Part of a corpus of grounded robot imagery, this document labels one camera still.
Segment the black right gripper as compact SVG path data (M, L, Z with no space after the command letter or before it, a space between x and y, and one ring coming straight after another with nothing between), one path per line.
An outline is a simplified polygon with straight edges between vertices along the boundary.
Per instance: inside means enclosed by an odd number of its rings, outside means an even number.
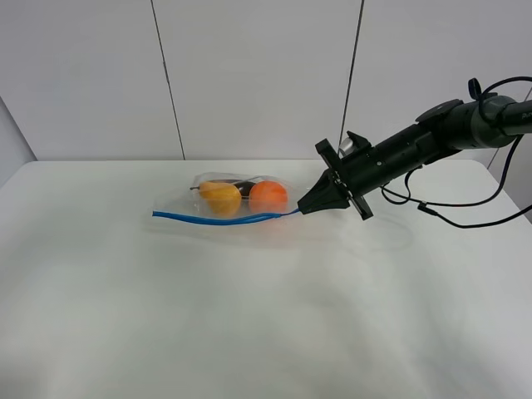
M316 150L328 168L298 201L302 214L353 205L366 220L373 213L364 195L441 155L443 146L433 133L415 124L344 158L326 139L316 144Z

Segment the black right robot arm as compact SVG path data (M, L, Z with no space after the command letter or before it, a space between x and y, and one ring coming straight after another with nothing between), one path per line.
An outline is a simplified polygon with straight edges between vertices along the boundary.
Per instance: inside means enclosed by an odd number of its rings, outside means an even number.
M469 103L444 102L377 145L349 133L345 155L338 155L328 140L321 140L316 150L327 169L298 201L298 209L311 214L353 206L362 219L369 219L372 211L364 196L395 178L462 150L506 146L530 132L530 102L488 96Z

